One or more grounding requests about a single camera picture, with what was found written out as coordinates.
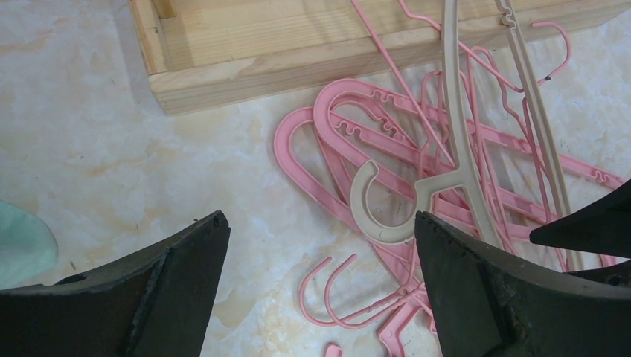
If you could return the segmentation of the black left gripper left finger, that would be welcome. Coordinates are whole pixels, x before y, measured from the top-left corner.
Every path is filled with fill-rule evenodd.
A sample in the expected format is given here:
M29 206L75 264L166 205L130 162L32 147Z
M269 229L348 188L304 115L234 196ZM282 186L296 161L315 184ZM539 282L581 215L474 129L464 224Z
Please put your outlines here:
M221 211L50 286L1 292L3 356L198 356L231 229Z

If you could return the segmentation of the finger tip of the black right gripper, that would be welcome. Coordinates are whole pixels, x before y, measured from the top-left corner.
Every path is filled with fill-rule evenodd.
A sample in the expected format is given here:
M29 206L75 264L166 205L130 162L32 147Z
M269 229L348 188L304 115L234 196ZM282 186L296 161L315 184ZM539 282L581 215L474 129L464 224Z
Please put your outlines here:
M630 258L630 182L568 216L532 230L530 242Z

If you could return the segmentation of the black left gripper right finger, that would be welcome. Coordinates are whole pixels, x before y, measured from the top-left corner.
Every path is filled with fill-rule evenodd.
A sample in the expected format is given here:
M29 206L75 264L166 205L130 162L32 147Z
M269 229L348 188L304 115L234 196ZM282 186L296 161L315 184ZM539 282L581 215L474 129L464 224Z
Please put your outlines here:
M630 264L561 273L417 212L444 356L628 356Z

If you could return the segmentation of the beige plastic hanger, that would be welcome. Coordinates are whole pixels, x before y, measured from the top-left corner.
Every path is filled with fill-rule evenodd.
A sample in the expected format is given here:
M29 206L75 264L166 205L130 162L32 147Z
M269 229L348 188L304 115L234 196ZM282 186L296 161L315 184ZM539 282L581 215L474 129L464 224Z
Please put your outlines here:
M533 147L535 158L541 158L545 165L544 173L548 183L544 193L550 193L554 200L556 214L563 218L571 213L562 165L554 144L548 116L539 91L539 82L534 74L524 36L510 1L498 1L498 10L507 25L507 39L519 73L519 78L527 101L525 115L531 119L538 143ZM475 156L470 149L467 121L461 96L458 40L458 2L443 3L442 24L440 27L443 46L443 78L446 111L449 118L449 142L452 151L445 156L454 164L451 172L422 178L415 182L417 210L431 210L433 198L439 192L461 187L465 191L470 211L481 237L499 243L500 237L495 221L484 199L485 179L478 174ZM367 237L384 244L399 244L411 240L414 233L414 217L398 226L387 226L372 215L368 207L368 191L377 178L379 167L373 160L366 161L356 172L350 188L350 211L359 230Z

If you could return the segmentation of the pink plastic hanger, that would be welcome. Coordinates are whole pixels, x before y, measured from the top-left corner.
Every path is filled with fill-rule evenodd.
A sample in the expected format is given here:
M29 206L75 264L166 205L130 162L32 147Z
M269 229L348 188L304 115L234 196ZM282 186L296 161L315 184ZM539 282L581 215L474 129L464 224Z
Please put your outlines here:
M418 165L417 170L426 176L433 177L438 173L449 173L455 170L453 165L442 159L436 159L438 154L429 154L427 149L422 152L417 147L416 143L386 111L385 103L388 100L394 101L395 109L408 114L417 114L408 97L355 79L337 80L325 86L318 95L313 109L307 109L307 114L313 114L315 127L324 141L322 145L327 145L324 149L333 149L334 153L340 154L357 167L361 166L360 164L370 163L370 160L368 154L347 140L346 136L355 134L359 136L361 142L380 152L392 155L404 163ZM371 120L380 125L381 129L375 131L351 120L350 117L334 112L335 108L344 105L362 109ZM483 124L478 126L484 144L493 144L534 159L532 146L525 138L518 138ZM376 174L377 182L408 200L415 199L412 183L391 170L383 168L379 163L373 163L379 169ZM560 155L560 163L564 172L597 182L610 189L618 189L623 184L622 178L570 156ZM548 222L542 205L504 188L497 190L504 208L520 213L534 222L541 224ZM475 230L475 220L467 203L463 197L452 191L440 193L437 203L433 206L436 213L440 217L462 224L465 228Z
M429 306L425 286L423 285L410 292L404 292L399 289L397 292L387 295L371 305L344 316L343 318L336 315L328 298L325 299L325 303L327 313L332 321L319 321L318 325L322 327L341 326L346 329L361 329L381 318L383 315L388 315L386 322L383 323L377 331L377 337L384 346L387 356L406 355L400 334L421 310L429 313L430 330L435 331L432 310ZM361 323L349 323L350 320L374 310L378 310L378 313L371 318Z
M302 126L312 125L312 107L297 109L289 113L280 122L273 143L278 164L307 195L315 199L337 219L345 222L352 229L361 234L362 232L355 223L347 203L351 178L342 162L341 156L318 139L321 153L328 155L325 161L331 172L333 172L334 169L338 169L338 171L336 171L337 176L334 180L338 189L333 190L331 193L320 181L300 165L292 153L290 144L293 134ZM546 223L545 210L541 205L536 205L510 191L500 190L500 193L506 194L506 197L503 199L507 201L506 206L509 209L521 213L532 221L542 224ZM438 209L439 216L442 215L446 218L462 222L466 226L465 228L472 228L474 225L473 216L462 198L452 198L448 196L447 199L443 199L439 197L436 208ZM515 239L528 240L529 230L533 228L526 228L525 226L514 225L514 227L509 227L509 232ZM405 244L384 245L370 240L368 241L383 266L399 283L404 284L409 278L407 270L409 268L408 259L410 248Z

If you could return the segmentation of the pink plastic hanger inner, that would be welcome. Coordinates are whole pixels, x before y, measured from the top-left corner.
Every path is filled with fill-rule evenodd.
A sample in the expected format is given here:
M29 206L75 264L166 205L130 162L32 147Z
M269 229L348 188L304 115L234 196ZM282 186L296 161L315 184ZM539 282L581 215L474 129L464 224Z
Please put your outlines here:
M418 165L417 170L426 176L433 177L438 173L449 173L455 170L453 165L442 159L436 159L438 154L429 154L427 149L422 152L417 147L416 143L386 111L385 103L388 100L394 101L395 109L408 114L417 114L408 97L355 79L337 80L325 86L318 95L313 109L307 109L307 114L313 114L315 127L324 141L322 145L327 145L324 149L333 149L334 153L340 154L357 167L361 166L360 164L370 163L370 160L368 154L347 140L346 136L355 134L359 136L361 142L380 152L392 155L404 163ZM380 125L381 129L375 131L351 120L350 117L334 112L335 108L344 105L362 109L371 120ZM478 126L484 144L493 144L534 159L532 146L525 138L518 138L483 124ZM379 163L373 163L379 169L376 174L377 182L408 200L415 199L412 183L391 170L383 168ZM560 163L564 172L597 182L610 189L618 189L623 184L622 178L570 156L560 155ZM520 213L534 222L541 224L548 222L542 205L504 188L497 190L504 208ZM462 224L465 228L475 230L475 220L467 203L463 197L452 191L440 193L437 203L433 206L436 213L440 217Z

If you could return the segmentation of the folded green cloth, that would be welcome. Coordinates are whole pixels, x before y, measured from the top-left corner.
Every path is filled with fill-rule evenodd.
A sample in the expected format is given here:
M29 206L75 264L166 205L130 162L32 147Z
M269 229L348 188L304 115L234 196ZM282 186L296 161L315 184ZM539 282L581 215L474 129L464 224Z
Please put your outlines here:
M57 261L58 244L44 221L1 202L1 289L17 287Z

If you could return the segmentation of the pink plastic hanger outer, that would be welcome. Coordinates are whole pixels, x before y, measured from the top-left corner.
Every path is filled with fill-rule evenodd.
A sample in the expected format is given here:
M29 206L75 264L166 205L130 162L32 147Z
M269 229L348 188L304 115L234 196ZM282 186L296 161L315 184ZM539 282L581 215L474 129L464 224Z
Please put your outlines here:
M315 199L337 219L345 222L352 229L361 234L362 232L355 223L347 203L351 178L342 162L341 156L318 139L321 153L328 155L325 161L331 172L333 172L334 169L338 169L338 171L336 171L337 176L334 180L338 189L333 190L331 193L320 181L300 165L292 153L290 144L293 134L302 126L312 125L312 107L297 109L289 113L280 122L273 143L278 164L307 195ZM521 213L532 221L542 224L546 223L545 210L541 205L536 205L510 191L500 190L500 193L506 194L506 197L503 199L507 201L506 206L509 209ZM436 208L438 209L439 216L442 215L446 218L462 222L466 226L465 228L472 228L474 225L473 216L462 198L452 198L448 196L447 199L443 199L439 197ZM509 232L515 239L528 240L529 230L533 228L526 228L525 226L514 225L514 227L509 227ZM409 268L408 259L410 248L405 244L384 245L370 240L368 241L383 266L399 283L404 284L409 278L407 270Z

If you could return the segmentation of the wooden hanger rack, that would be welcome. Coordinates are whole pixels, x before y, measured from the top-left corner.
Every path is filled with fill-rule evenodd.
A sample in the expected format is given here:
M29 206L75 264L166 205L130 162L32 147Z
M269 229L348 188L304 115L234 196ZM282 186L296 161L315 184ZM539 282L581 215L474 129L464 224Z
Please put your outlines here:
M441 58L442 1L130 2L150 90L169 115Z

